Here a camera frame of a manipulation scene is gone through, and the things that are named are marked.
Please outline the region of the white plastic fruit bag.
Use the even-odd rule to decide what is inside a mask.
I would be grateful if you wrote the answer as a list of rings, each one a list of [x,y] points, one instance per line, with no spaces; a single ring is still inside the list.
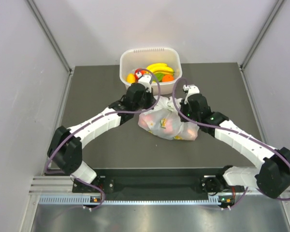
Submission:
[[[191,122],[182,122],[176,108],[180,108],[181,99],[161,96],[157,105],[139,115],[138,125],[145,131],[166,139],[194,141],[198,137],[199,126]]]

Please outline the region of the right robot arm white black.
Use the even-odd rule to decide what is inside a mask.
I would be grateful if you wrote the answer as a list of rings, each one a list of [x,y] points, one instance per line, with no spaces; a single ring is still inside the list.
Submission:
[[[214,178],[216,190],[250,187],[277,199],[290,186],[290,150],[276,149],[255,139],[224,114],[212,111],[201,93],[185,93],[180,102],[181,120],[197,124],[202,132],[229,145],[254,165],[253,168],[227,165],[220,169]]]

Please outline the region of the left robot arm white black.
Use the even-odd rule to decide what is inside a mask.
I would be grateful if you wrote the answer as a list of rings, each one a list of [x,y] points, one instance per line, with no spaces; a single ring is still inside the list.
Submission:
[[[134,83],[120,100],[93,118],[70,128],[57,128],[47,156],[64,174],[82,180],[88,191],[96,191],[100,180],[96,172],[83,161],[83,148],[101,134],[126,123],[141,110],[150,108],[155,102],[150,84]]]

